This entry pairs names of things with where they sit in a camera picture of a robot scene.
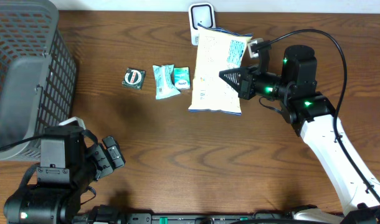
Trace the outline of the white blue snack bag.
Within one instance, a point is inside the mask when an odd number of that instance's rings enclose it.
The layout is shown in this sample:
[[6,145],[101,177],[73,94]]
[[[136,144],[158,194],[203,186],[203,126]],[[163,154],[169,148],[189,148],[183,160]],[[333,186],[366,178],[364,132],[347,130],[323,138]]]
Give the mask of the white blue snack bag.
[[198,27],[198,33],[192,101],[188,110],[242,114],[238,93],[219,77],[219,72],[240,67],[253,34],[204,26]]

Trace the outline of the green tissue pack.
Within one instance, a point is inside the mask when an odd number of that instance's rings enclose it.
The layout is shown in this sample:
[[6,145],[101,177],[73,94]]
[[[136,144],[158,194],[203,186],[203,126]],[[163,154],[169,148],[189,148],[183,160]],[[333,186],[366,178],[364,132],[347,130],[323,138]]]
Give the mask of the green tissue pack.
[[187,90],[191,87],[189,68],[174,68],[174,85],[178,90]]

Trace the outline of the light green wipes pack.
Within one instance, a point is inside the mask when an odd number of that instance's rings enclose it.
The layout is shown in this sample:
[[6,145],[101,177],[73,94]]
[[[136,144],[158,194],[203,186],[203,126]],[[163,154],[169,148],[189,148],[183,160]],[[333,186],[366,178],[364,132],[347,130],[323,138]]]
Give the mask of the light green wipes pack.
[[154,79],[156,82],[156,99],[162,100],[172,96],[180,95],[181,92],[174,86],[171,75],[174,65],[153,65]]

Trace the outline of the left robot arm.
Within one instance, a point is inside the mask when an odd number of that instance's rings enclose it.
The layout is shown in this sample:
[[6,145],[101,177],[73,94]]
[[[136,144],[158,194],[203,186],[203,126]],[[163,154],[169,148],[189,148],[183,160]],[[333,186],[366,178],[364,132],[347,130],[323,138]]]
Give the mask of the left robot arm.
[[4,204],[8,223],[72,223],[90,184],[126,163],[114,137],[99,141],[78,117],[45,128],[40,143],[40,162]]

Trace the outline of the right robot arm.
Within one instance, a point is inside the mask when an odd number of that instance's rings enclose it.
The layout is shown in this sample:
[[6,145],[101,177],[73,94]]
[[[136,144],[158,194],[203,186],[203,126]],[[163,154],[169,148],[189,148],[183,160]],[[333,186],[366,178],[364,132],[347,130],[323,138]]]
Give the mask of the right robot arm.
[[338,222],[380,223],[380,182],[334,119],[334,106],[316,90],[315,51],[306,45],[287,47],[281,75],[268,72],[268,49],[256,56],[259,64],[224,70],[219,77],[239,98],[259,95],[280,102],[278,113],[311,148],[336,190],[344,214]]

